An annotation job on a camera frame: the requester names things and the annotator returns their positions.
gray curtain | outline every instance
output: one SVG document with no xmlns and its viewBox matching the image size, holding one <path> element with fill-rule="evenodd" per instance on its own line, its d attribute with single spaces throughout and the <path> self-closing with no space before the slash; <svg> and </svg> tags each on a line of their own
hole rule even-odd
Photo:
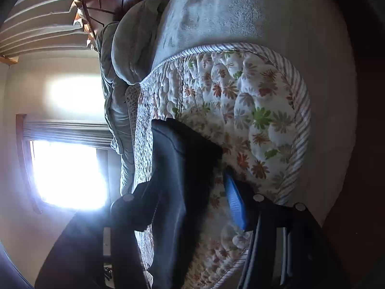
<svg viewBox="0 0 385 289">
<path fill-rule="evenodd" d="M 78 143 L 110 149 L 112 134 L 107 125 L 74 122 L 24 121 L 24 138 L 50 142 Z"/>
</svg>

pillow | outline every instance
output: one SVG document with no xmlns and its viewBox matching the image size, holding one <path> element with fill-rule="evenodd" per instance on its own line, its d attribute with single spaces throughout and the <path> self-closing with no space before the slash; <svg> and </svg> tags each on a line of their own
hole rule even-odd
<svg viewBox="0 0 385 289">
<path fill-rule="evenodd" d="M 124 96 L 128 84 L 116 75 L 111 63 L 112 38 L 117 26 L 118 23 L 110 23 L 104 27 L 96 38 L 96 47 L 103 80 L 105 120 L 113 135 L 111 148 L 121 155 L 120 193 L 124 195 L 134 181 L 135 164 L 130 118 Z"/>
<path fill-rule="evenodd" d="M 168 1 L 144 0 L 135 4 L 116 29 L 112 65 L 116 74 L 129 85 L 141 82 L 151 71 L 156 31 Z"/>
</svg>

mattress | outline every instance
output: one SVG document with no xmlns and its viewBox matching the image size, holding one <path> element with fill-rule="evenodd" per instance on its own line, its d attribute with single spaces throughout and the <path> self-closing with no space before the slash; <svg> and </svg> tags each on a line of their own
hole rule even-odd
<svg viewBox="0 0 385 289">
<path fill-rule="evenodd" d="M 242 266 L 250 242 L 250 232 L 232 220 L 223 169 L 231 166 L 255 193 L 285 204 L 296 186 L 310 135 L 307 87 L 287 59 L 248 43 L 183 51 L 153 69 L 140 87 L 134 184 L 151 178 L 154 118 L 175 118 L 223 149 L 183 286 L 216 288 Z M 150 266 L 151 228 L 136 237 L 144 265 Z"/>
<path fill-rule="evenodd" d="M 289 204 L 305 203 L 320 224 L 343 185 L 355 143 L 355 65 L 333 0 L 170 0 L 157 31 L 153 68 L 194 46 L 249 42 L 286 57 L 311 96 L 311 137 Z"/>
</svg>

floral quilt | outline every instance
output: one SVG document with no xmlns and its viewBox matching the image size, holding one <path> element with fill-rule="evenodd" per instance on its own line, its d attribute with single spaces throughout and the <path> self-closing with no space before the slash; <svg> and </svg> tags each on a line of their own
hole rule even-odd
<svg viewBox="0 0 385 289">
<path fill-rule="evenodd" d="M 284 204 L 295 187 L 309 137 L 307 88 L 287 59 L 258 45 L 201 46 L 167 59 L 141 83 L 136 184 L 151 178 L 151 120 L 168 117 L 223 148 L 222 166 L 215 171 L 207 216 L 184 285 L 216 288 L 242 266 L 250 241 L 250 233 L 232 221 L 222 170 L 230 165 L 256 193 Z M 141 251 L 150 260 L 145 265 L 151 265 L 148 249 Z"/>
</svg>

dark brown floor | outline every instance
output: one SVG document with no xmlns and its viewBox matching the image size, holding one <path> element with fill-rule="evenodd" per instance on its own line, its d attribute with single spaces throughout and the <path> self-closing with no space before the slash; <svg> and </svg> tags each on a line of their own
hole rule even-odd
<svg viewBox="0 0 385 289">
<path fill-rule="evenodd" d="M 361 0 L 340 0 L 353 44 L 359 110 L 343 190 L 323 230 L 352 284 L 385 257 L 385 37 Z"/>
</svg>

